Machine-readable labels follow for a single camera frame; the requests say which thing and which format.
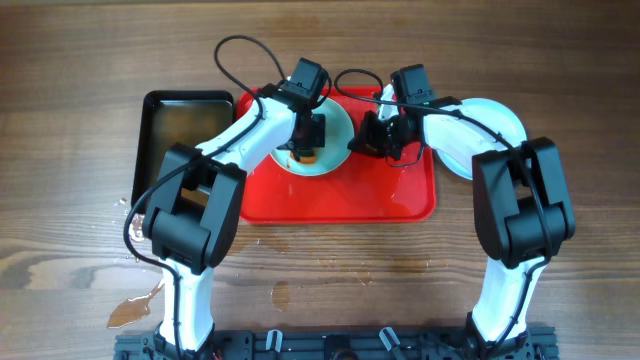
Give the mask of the light blue plate back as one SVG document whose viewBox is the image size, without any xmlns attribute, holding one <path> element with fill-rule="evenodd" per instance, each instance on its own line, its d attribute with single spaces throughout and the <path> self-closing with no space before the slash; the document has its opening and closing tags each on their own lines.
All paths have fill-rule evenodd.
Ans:
<svg viewBox="0 0 640 360">
<path fill-rule="evenodd" d="M 315 161 L 311 164 L 296 162 L 288 150 L 273 150 L 271 158 L 285 171 L 305 177 L 328 174 L 341 166 L 351 154 L 349 141 L 354 137 L 353 122 L 343 107 L 327 99 L 313 114 L 326 118 L 325 146 L 315 148 Z"/>
</svg>

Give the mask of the light blue plate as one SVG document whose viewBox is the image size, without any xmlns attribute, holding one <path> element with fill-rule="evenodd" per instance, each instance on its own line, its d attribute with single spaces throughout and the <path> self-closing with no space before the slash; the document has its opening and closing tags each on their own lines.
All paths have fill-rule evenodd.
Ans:
<svg viewBox="0 0 640 360">
<path fill-rule="evenodd" d="M 459 110 L 463 115 L 499 134 L 513 147 L 527 139 L 525 128 L 517 115 L 505 105 L 486 98 L 469 98 L 460 105 L 443 107 L 444 111 Z M 443 164 L 456 175 L 471 180 L 472 157 L 487 151 L 502 151 L 506 147 L 478 125 L 448 115 L 428 115 L 424 118 L 426 143 L 436 151 Z"/>
<path fill-rule="evenodd" d="M 326 118 L 325 146 L 315 148 L 315 161 L 311 164 L 296 162 L 288 150 L 273 150 L 271 158 L 285 171 L 305 177 L 328 174 L 341 166 L 351 154 L 349 141 L 354 137 L 353 122 L 343 107 L 327 99 L 313 114 Z"/>
</svg>

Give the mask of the orange green sponge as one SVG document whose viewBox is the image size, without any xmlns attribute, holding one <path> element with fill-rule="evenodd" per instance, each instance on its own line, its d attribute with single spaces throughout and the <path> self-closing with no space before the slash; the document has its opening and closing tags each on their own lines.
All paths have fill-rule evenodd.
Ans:
<svg viewBox="0 0 640 360">
<path fill-rule="evenodd" d="M 291 154 L 292 158 L 302 165 L 312 165 L 317 161 L 316 153 L 313 149 L 300 149 Z"/>
</svg>

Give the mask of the light blue plate front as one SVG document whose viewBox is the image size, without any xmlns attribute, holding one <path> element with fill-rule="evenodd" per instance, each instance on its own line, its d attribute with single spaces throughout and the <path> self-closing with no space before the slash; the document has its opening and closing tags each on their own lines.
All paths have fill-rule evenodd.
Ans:
<svg viewBox="0 0 640 360">
<path fill-rule="evenodd" d="M 469 98 L 460 105 L 443 107 L 444 111 L 459 110 L 463 115 L 499 134 L 513 147 L 527 139 L 525 128 L 517 115 L 505 105 L 486 98 Z M 426 143 L 436 151 L 443 164 L 456 175 L 471 180 L 472 157 L 487 151 L 502 151 L 506 147 L 478 125 L 448 115 L 428 115 L 424 118 Z"/>
</svg>

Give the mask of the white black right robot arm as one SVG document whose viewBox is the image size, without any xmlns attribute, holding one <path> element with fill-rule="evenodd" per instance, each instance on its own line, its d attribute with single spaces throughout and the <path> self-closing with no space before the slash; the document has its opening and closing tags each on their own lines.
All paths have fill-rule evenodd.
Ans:
<svg viewBox="0 0 640 360">
<path fill-rule="evenodd" d="M 517 116 L 492 100 L 443 108 L 369 111 L 351 151 L 401 157 L 413 143 L 444 153 L 471 175 L 474 226 L 488 260 L 478 302 L 467 317 L 465 355 L 490 359 L 522 348 L 535 284 L 576 230 L 560 154 L 546 137 L 514 135 Z"/>
</svg>

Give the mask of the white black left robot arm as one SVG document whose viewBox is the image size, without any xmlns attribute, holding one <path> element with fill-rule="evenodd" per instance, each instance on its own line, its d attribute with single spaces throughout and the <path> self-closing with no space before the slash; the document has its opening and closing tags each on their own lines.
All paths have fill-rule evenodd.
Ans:
<svg viewBox="0 0 640 360">
<path fill-rule="evenodd" d="M 139 199 L 150 261 L 166 282 L 155 355 L 213 357 L 213 272 L 234 241 L 247 176 L 279 147 L 323 146 L 323 126 L 309 108 L 262 97 L 217 137 L 196 147 L 176 143 L 165 153 L 158 179 Z"/>
</svg>

